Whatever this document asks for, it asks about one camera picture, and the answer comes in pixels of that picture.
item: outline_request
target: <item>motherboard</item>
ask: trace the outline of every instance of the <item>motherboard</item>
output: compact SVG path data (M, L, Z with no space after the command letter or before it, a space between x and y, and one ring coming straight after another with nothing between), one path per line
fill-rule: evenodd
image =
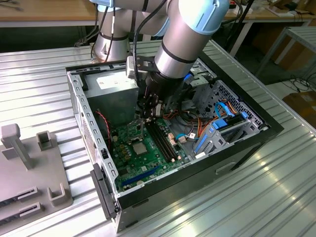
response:
M142 119L111 132L112 158L118 169L117 189L122 192L177 169L190 160L163 119Z

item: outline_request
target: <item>expansion slot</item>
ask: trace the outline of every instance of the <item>expansion slot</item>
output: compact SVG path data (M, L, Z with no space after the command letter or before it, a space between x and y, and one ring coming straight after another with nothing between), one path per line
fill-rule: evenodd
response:
M164 134L162 133L158 125L154 122L151 122L146 124L146 128L150 133L152 139L154 140L154 143L163 154L165 161L171 162L172 159L176 159L176 153L174 152L171 144L164 137Z
M136 181L139 181L139 180L141 180L141 179L143 179L143 178L146 178L146 177L148 177L148 176L154 174L155 171L156 171L157 169L159 169L159 168L160 168L160 165L158 165L158 166L156 166L155 168L153 168L153 169L151 169L151 170L148 170L148 171L146 171L146 172L144 172L144 173L142 173L142 174L139 174L139 175L137 175L137 176L135 176L135 177L133 177L133 178L130 178L130 179L128 179L128 180L123 181L121 185L122 185L122 186L125 186L125 185L128 185L128 184L134 183L134 182L136 182Z

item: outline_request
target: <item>green circuit board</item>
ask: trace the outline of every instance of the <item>green circuit board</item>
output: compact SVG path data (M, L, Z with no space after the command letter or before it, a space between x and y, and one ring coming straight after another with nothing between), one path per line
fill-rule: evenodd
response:
M156 125L169 142L168 133L171 131L164 120L158 119ZM172 162L167 162L145 126L143 139L135 139L141 136L141 131L141 124L137 121L132 125L117 127L112 131L112 135L117 135L117 141L113 144L112 158L118 169L116 186L119 192L151 180L190 161L181 144L177 143L175 146L171 146L177 158ZM145 175L146 177L128 185L124 184L138 175Z

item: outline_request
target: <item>red cable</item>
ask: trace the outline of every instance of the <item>red cable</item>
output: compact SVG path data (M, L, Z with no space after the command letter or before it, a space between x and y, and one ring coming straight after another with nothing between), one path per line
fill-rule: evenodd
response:
M111 139L110 139L110 129L109 129L109 125L107 122L107 119L103 116L103 114L101 114L99 111L96 111L96 113L101 116L105 122L105 124L107 125L107 129L108 129L108 139L109 139L109 148L110 148L110 144L111 144Z

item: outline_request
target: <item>aluminum table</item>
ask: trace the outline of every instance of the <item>aluminum table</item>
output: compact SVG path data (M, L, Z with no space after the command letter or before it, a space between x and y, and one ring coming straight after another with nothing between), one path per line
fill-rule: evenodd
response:
M152 56L159 46L142 42L138 51ZM93 186L65 74L67 66L90 63L90 48L0 54L0 125L18 123L22 138L54 132L74 198L4 236L315 236L315 129L215 42L204 52L285 130L239 169L119 234Z
M270 58L273 56L277 48L280 46L280 44L283 42L286 36L290 36L292 38L291 42L286 46L284 51L279 57L284 57L290 48L293 46L293 44L297 41L301 43L303 46L311 50L316 54L316 27L285 27L281 34L278 36L276 41L273 43L271 48L269 49L266 56L261 61L255 75L259 76L259 74L262 72L264 67L267 65ZM316 66L316 61L312 63L312 66L305 72L303 75L303 78L306 78L309 73L314 69Z

